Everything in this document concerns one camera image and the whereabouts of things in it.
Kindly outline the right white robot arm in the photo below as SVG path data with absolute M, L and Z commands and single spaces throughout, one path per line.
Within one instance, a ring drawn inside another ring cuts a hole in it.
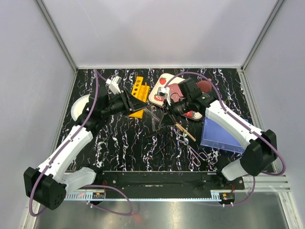
M 168 87 L 158 88 L 158 96 L 164 97 L 163 125 L 175 124 L 180 115 L 189 111 L 199 112 L 230 133 L 244 149 L 242 157 L 227 164 L 216 177 L 218 187 L 227 189 L 241 176 L 255 177 L 277 159 L 277 139 L 272 130 L 263 131 L 246 122 L 224 105 L 217 91 L 203 93 L 192 78 L 178 83 L 178 87 L 183 96 L 177 102 Z

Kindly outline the pink patterned mug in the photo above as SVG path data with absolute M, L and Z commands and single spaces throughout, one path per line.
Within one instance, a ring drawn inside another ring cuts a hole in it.
M 208 81 L 199 81 L 197 83 L 197 87 L 200 88 L 202 93 L 207 93 L 212 89 L 212 86 Z

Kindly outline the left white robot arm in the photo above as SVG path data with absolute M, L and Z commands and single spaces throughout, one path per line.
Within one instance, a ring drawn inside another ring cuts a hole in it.
M 147 106 L 126 90 L 113 97 L 96 92 L 78 99 L 72 106 L 71 114 L 76 115 L 75 125 L 60 146 L 37 168 L 29 167 L 23 174 L 25 192 L 29 204 L 34 201 L 54 210 L 64 201 L 67 194 L 82 187 L 99 188 L 103 177 L 93 166 L 66 174 L 66 170 L 81 150 L 116 114 L 130 115 Z

